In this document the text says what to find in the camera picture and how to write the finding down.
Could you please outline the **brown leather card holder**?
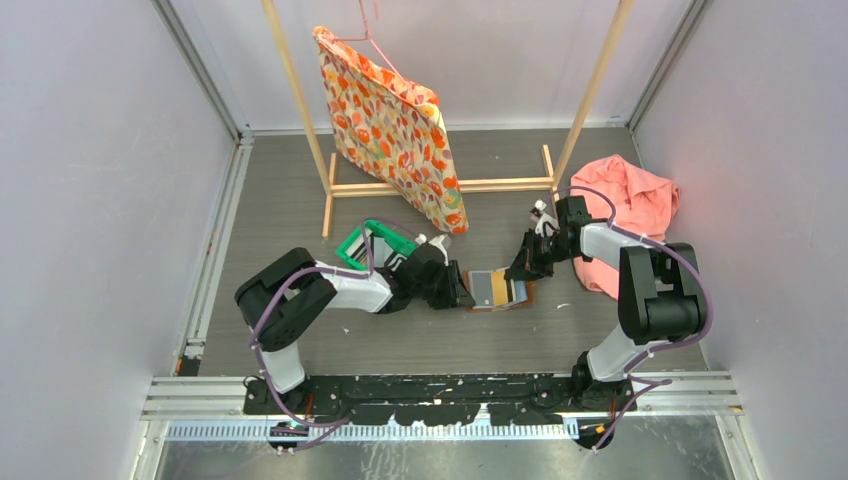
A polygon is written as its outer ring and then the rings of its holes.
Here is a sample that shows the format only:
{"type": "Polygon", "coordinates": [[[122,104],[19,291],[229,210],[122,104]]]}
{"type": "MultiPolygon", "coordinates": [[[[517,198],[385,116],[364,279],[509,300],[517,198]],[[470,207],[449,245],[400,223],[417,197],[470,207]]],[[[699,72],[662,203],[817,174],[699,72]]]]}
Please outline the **brown leather card holder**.
{"type": "Polygon", "coordinates": [[[530,306],[534,303],[533,284],[507,280],[506,269],[467,270],[463,273],[474,305],[473,313],[494,313],[530,306]]]}

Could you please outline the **gold black-striped credit card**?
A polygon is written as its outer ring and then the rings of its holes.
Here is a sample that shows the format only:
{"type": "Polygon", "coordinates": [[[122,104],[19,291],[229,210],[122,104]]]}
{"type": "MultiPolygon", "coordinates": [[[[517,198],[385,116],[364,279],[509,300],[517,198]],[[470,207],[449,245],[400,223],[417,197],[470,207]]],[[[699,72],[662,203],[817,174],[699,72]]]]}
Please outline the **gold black-striped credit card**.
{"type": "Polygon", "coordinates": [[[494,308],[508,308],[514,301],[514,286],[506,278],[506,270],[498,269],[491,272],[492,305],[494,308]]]}

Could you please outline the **green plastic card bin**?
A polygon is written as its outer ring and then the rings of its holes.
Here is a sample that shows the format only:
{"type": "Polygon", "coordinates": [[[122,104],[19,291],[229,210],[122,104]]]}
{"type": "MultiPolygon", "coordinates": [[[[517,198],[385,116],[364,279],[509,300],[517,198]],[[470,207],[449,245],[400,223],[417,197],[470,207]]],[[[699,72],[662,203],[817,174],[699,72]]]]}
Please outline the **green plastic card bin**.
{"type": "Polygon", "coordinates": [[[341,243],[336,255],[354,270],[396,270],[418,245],[377,220],[366,220],[341,243]]]}

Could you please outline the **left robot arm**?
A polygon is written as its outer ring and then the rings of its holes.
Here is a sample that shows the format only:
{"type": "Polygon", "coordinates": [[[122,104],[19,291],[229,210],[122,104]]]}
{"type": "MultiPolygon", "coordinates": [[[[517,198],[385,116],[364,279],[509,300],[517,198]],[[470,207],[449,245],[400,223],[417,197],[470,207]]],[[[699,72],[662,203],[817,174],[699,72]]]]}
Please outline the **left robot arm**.
{"type": "Polygon", "coordinates": [[[433,310],[475,305],[458,262],[431,244],[372,271],[331,266],[297,247],[234,294],[251,330],[249,346],[258,353],[260,368],[270,380],[268,400],[284,414],[296,413],[305,405],[306,372],[298,340],[324,311],[391,314],[413,300],[422,300],[433,310]]]}

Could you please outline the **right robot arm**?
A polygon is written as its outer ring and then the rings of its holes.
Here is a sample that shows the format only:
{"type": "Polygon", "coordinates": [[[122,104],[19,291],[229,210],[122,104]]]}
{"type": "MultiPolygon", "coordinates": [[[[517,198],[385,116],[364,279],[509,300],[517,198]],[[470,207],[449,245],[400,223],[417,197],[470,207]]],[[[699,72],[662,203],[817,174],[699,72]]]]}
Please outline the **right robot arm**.
{"type": "Polygon", "coordinates": [[[610,398],[610,385],[627,381],[654,353],[692,343],[709,327],[710,301],[691,245],[664,244],[612,218],[595,218],[582,196],[558,200],[553,215],[539,203],[533,215],[536,225],[525,232],[506,279],[547,278],[566,260],[602,263],[618,275],[618,324],[572,368],[570,392],[580,408],[598,409],[610,398]]]}

